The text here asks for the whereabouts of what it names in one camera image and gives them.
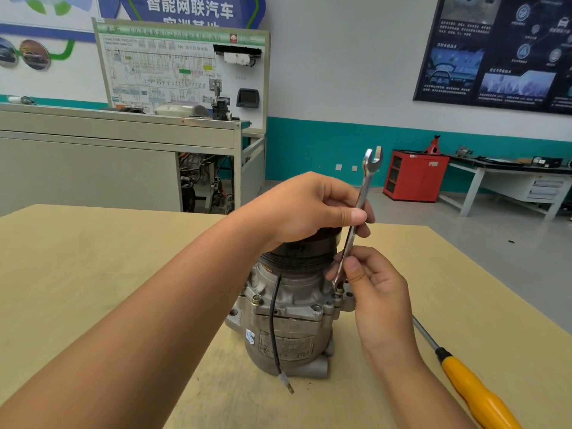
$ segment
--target display board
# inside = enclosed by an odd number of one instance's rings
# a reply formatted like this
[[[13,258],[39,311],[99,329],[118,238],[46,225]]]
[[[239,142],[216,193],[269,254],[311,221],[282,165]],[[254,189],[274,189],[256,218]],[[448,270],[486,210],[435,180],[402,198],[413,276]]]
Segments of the display board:
[[[415,100],[572,114],[572,0],[439,0]]]
[[[258,28],[265,0],[0,0],[0,32],[95,42],[91,19]]]
[[[211,110],[218,84],[232,115],[251,122],[254,131],[266,132],[268,32],[95,19],[93,27],[111,106],[149,114],[164,103]],[[229,63],[215,45],[253,49],[260,56],[246,66]],[[237,106],[240,90],[258,92],[256,108]]]

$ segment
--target yellow screwdriver handle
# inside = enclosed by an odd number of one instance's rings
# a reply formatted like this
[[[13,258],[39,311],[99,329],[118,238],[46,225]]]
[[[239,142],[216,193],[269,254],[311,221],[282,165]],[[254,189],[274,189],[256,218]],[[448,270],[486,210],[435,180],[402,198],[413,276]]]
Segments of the yellow screwdriver handle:
[[[441,365],[453,387],[485,429],[522,429],[504,402],[459,359],[447,357]]]

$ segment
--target person's left hand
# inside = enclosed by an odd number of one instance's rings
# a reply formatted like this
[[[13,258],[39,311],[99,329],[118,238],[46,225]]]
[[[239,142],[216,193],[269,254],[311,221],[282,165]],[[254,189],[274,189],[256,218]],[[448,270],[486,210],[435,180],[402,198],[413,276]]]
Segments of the person's left hand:
[[[257,220],[268,232],[265,251],[271,251],[324,227],[358,226],[357,235],[368,237],[365,223],[375,222],[374,211],[369,202],[365,210],[355,208],[358,196],[354,187],[341,180],[308,172],[282,182],[238,212]]]

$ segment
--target screwdriver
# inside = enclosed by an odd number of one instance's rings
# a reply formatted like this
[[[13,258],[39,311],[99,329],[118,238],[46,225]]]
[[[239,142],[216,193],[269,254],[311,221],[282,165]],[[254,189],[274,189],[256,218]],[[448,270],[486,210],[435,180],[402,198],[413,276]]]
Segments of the screwdriver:
[[[435,351],[445,374],[463,397],[471,413],[485,429],[522,429],[504,402],[491,392],[476,375],[445,348],[440,347],[413,316],[413,324]]]

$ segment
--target metal compressor housing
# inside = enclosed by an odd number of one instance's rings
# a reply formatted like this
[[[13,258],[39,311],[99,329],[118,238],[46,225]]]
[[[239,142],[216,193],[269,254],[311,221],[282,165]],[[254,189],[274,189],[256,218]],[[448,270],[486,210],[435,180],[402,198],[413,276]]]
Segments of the metal compressor housing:
[[[274,310],[280,365],[288,376],[325,378],[333,355],[333,321],[340,311],[355,310],[348,283],[337,295],[323,271],[333,261],[341,229],[321,229],[314,236],[264,253],[252,268],[225,324],[238,332],[256,366],[277,375],[269,328],[270,302],[282,276]]]

